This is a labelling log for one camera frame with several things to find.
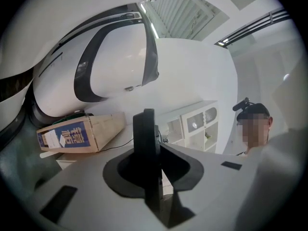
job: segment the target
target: ceiling light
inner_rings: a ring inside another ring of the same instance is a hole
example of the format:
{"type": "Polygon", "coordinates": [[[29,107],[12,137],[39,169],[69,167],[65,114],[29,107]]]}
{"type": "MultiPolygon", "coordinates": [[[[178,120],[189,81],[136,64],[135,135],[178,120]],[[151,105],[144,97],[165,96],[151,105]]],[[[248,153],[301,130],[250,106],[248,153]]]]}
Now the ceiling light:
{"type": "Polygon", "coordinates": [[[142,5],[142,3],[140,5],[141,5],[143,11],[146,13],[146,10],[145,10],[144,6],[142,5]]]}
{"type": "Polygon", "coordinates": [[[151,23],[151,27],[152,27],[152,29],[153,29],[153,32],[154,32],[154,34],[155,34],[155,37],[156,37],[157,39],[159,39],[158,34],[156,33],[156,30],[155,30],[155,28],[154,28],[153,23],[151,23]]]}
{"type": "Polygon", "coordinates": [[[283,77],[283,80],[285,81],[288,77],[289,77],[289,74],[286,74],[286,75],[283,77]]]}

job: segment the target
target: ear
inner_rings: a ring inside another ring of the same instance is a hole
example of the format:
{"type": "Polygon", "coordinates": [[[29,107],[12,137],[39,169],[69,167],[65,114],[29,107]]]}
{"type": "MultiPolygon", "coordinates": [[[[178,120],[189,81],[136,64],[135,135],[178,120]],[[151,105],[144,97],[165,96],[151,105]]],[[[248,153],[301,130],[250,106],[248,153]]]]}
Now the ear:
{"type": "Polygon", "coordinates": [[[271,116],[268,119],[268,125],[269,125],[269,128],[271,128],[271,126],[273,125],[273,118],[271,116]]]}

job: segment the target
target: black cable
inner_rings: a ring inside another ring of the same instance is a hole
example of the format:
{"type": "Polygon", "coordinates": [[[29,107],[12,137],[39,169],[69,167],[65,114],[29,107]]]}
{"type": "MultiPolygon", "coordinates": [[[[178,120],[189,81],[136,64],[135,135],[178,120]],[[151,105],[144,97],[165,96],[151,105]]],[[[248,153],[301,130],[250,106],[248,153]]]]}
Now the black cable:
{"type": "Polygon", "coordinates": [[[160,141],[163,142],[163,140],[162,140],[162,134],[160,133],[159,130],[158,130],[158,132],[159,132],[159,135],[160,135],[160,141]]]}
{"type": "Polygon", "coordinates": [[[108,150],[110,150],[110,149],[115,149],[115,148],[119,148],[119,147],[122,147],[122,146],[124,146],[124,145],[120,145],[120,146],[117,146],[117,147],[111,147],[111,148],[108,148],[107,150],[103,150],[103,152],[105,152],[105,151],[108,151],[108,150]]]}

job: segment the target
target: fluorescent light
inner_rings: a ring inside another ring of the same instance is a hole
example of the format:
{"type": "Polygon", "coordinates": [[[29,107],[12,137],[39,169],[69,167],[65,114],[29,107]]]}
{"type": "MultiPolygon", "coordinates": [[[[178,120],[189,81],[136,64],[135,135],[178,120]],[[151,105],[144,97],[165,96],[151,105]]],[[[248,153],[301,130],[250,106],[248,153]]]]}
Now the fluorescent light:
{"type": "Polygon", "coordinates": [[[151,23],[151,27],[152,27],[152,29],[153,29],[153,32],[154,32],[154,34],[155,34],[155,37],[156,37],[157,39],[159,39],[158,34],[156,33],[156,30],[155,30],[155,28],[154,28],[153,23],[151,23]]]}
{"type": "Polygon", "coordinates": [[[283,80],[285,81],[288,77],[289,77],[289,74],[286,74],[286,75],[283,77],[283,80]]]}
{"type": "Polygon", "coordinates": [[[141,7],[142,7],[142,9],[143,9],[143,12],[146,13],[146,10],[145,10],[144,6],[142,5],[142,3],[141,3],[140,5],[141,5],[141,7]]]}

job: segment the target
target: black cap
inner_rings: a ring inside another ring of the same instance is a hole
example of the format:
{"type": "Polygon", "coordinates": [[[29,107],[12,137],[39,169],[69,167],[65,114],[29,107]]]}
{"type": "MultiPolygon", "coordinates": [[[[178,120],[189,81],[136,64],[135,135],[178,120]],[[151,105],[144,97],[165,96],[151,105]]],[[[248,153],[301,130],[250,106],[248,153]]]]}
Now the black cap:
{"type": "Polygon", "coordinates": [[[256,103],[246,107],[242,112],[240,112],[236,117],[236,120],[252,119],[253,114],[264,114],[265,117],[270,117],[268,109],[263,104],[256,103]]]}

